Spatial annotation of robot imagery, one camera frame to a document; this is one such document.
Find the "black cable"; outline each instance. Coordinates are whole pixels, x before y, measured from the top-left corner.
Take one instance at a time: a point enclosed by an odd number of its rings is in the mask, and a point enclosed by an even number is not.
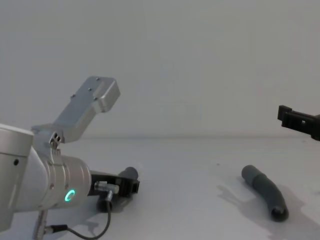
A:
[[[107,232],[107,230],[108,230],[108,228],[110,226],[110,222],[111,222],[111,203],[110,203],[110,201],[106,202],[106,210],[107,210],[107,213],[108,213],[108,221],[106,223],[106,226],[105,226],[104,230],[98,236],[94,236],[94,237],[83,236],[80,233],[72,230],[69,227],[67,228],[67,231],[69,231],[70,233],[78,236],[81,239],[85,239],[85,240],[97,240],[97,239],[101,238]]]

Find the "white table surface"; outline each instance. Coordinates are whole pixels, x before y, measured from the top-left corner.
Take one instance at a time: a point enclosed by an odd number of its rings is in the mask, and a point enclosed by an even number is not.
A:
[[[101,240],[319,240],[320,142],[310,138],[84,139],[63,146],[92,170],[136,167],[139,193],[112,215]],[[275,182],[290,217],[272,222],[241,170],[254,165]],[[107,216],[96,197],[79,207],[50,210],[48,224],[99,234]],[[16,213],[0,240],[29,240],[36,212]],[[45,240],[78,240],[71,233]]]

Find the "wire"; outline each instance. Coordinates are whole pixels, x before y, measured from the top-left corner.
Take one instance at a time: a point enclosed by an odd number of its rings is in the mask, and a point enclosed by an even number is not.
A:
[[[106,210],[107,210],[107,213],[108,213],[108,221],[106,223],[106,226],[105,226],[104,230],[98,236],[94,236],[94,237],[83,236],[80,233],[72,230],[69,227],[67,228],[67,231],[69,231],[70,233],[78,236],[81,239],[85,239],[85,240],[97,240],[97,239],[101,238],[107,232],[107,230],[108,230],[108,228],[110,226],[110,222],[111,222],[111,203],[110,203],[110,201],[106,201]]]

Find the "white wall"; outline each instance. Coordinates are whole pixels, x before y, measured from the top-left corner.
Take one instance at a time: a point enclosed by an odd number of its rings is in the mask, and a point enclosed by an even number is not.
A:
[[[90,75],[121,97],[89,136],[290,135],[320,113],[318,0],[0,2],[0,122],[55,119]]]

